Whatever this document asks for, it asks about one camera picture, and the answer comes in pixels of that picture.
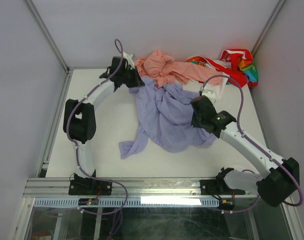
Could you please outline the lavender zip jacket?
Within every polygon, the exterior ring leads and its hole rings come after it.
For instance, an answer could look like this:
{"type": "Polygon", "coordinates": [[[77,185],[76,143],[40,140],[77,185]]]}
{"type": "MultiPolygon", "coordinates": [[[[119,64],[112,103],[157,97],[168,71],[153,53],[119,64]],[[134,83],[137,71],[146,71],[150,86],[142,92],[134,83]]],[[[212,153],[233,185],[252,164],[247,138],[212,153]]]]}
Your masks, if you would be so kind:
{"type": "Polygon", "coordinates": [[[191,125],[194,113],[191,100],[199,96],[197,92],[185,90],[177,83],[158,88],[150,77],[143,77],[142,81],[144,86],[129,89],[135,95],[139,123],[135,140],[119,143],[122,159],[141,153],[149,141],[169,153],[214,143],[213,134],[191,125]]]}

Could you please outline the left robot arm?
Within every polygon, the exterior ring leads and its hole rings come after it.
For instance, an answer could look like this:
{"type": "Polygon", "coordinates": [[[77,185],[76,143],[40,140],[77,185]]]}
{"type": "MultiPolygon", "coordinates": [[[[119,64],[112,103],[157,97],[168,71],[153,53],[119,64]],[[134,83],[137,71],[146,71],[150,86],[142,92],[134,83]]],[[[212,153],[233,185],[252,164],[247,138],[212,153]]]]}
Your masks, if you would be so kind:
{"type": "Polygon", "coordinates": [[[85,194],[97,188],[96,169],[91,153],[90,140],[97,130],[96,108],[122,85],[129,89],[143,87],[132,54],[112,58],[111,65],[99,76],[101,81],[82,99],[68,99],[65,103],[63,131],[74,144],[76,171],[74,179],[85,194]]]}

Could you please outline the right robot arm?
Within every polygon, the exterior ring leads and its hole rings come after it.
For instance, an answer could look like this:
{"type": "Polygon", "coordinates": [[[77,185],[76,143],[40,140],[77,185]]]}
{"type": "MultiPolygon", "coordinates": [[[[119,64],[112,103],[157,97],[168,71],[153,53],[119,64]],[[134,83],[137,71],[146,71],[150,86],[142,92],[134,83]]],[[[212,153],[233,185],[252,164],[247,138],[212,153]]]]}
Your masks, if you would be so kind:
{"type": "Polygon", "coordinates": [[[257,170],[257,173],[234,168],[221,170],[215,182],[218,192],[243,190],[257,194],[271,207],[277,207],[297,191],[299,204],[302,204],[300,167],[294,158],[284,159],[254,140],[241,128],[239,118],[225,110],[217,112],[208,97],[198,96],[191,101],[191,106],[193,127],[204,129],[232,146],[257,170]]]}

